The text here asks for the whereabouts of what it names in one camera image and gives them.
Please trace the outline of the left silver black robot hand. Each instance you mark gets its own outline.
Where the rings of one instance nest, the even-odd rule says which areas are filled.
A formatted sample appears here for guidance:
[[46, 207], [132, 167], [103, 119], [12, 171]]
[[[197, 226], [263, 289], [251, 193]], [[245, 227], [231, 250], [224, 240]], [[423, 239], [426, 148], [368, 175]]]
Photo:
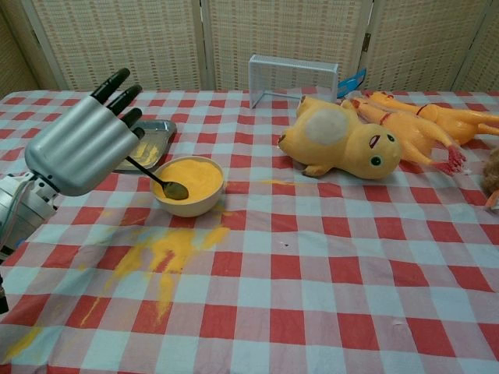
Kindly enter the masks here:
[[144, 131], [132, 126], [142, 111], [119, 114], [141, 92], [141, 85], [105, 103], [129, 74], [127, 68], [117, 71], [28, 143], [27, 167], [58, 193], [81, 196], [95, 189], [139, 144]]

